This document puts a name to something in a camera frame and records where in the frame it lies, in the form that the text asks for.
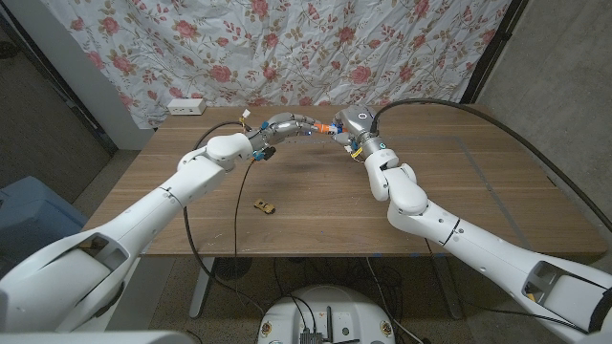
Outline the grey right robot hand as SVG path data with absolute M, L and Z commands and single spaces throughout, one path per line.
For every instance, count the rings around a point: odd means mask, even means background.
M 337 132 L 332 139 L 345 147 L 352 158 L 361 156 L 364 160 L 371 154 L 386 148 L 376 132 L 370 129 L 376 112 L 364 105 L 350 105 L 337 112 L 333 124 Z

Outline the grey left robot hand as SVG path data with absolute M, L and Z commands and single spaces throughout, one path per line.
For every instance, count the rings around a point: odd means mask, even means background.
M 278 144 L 288 137 L 315 131 L 316 120 L 307 116 L 284 112 L 264 121 L 260 128 L 247 134 L 254 151 Z

